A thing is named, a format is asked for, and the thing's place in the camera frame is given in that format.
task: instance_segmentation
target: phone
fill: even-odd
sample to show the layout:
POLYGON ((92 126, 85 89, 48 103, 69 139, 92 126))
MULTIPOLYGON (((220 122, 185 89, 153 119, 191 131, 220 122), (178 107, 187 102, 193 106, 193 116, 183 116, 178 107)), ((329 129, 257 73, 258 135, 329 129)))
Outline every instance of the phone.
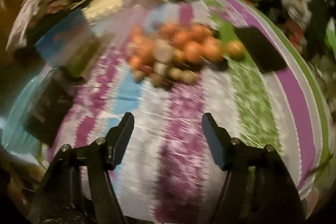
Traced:
POLYGON ((281 54, 258 28, 236 28, 235 33, 261 73, 282 70, 287 67, 281 54))

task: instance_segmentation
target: cloth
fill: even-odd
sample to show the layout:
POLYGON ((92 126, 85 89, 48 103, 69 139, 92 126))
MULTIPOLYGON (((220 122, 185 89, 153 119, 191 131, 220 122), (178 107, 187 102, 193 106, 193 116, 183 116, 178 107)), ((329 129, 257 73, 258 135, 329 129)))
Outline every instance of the cloth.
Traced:
POLYGON ((68 0, 40 0, 39 10, 32 17, 28 27, 35 27, 47 14, 56 14, 69 7, 68 0))
POLYGON ((39 2, 40 0, 26 0, 22 6, 14 21, 12 31, 8 38, 8 43, 6 45, 7 52, 13 53, 15 50, 27 45, 25 33, 31 18, 39 10, 39 2))
MULTIPOLYGON (((202 133, 202 114, 210 112, 219 126, 247 145, 272 144, 307 213, 315 208, 335 178, 335 166, 330 172, 319 168, 311 173, 324 166, 334 149, 330 113, 306 63, 265 16, 240 0, 199 0, 167 3, 152 11, 120 11, 106 26, 115 37, 63 120, 54 147, 48 150, 49 161, 64 143, 79 147, 105 136, 130 111, 134 131, 122 164, 110 173, 124 214, 160 223, 206 223, 225 179, 202 133), (223 42, 230 40, 227 21, 256 26, 284 56, 288 68, 261 75, 247 57, 230 61, 226 72, 205 68, 195 86, 175 84, 170 92, 155 89, 148 80, 134 83, 126 61, 132 25, 153 31, 154 23, 167 21, 210 24, 219 29, 223 42)), ((82 185, 89 197, 85 169, 82 185)))

